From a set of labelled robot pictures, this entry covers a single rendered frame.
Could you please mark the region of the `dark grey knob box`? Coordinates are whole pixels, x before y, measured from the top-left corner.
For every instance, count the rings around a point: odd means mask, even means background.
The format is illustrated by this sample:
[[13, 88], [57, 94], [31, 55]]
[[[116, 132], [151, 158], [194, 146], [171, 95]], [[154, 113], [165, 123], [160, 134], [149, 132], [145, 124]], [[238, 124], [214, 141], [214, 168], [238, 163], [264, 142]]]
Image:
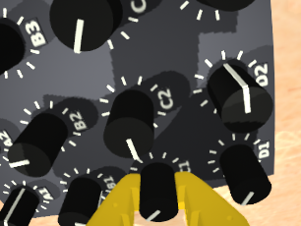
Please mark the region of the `dark grey knob box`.
[[274, 154], [271, 0], [0, 0], [0, 226], [86, 226], [129, 174], [148, 222], [176, 172], [255, 204]]

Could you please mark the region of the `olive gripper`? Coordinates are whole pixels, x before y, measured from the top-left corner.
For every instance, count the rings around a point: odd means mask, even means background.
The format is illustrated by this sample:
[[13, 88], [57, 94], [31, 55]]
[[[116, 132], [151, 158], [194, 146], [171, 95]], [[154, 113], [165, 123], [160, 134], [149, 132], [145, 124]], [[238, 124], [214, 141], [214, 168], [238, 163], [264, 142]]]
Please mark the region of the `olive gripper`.
[[[134, 226], [139, 211], [140, 174], [122, 178], [108, 194], [86, 226]], [[175, 173], [179, 209], [187, 226], [250, 226], [234, 206], [190, 172]]]

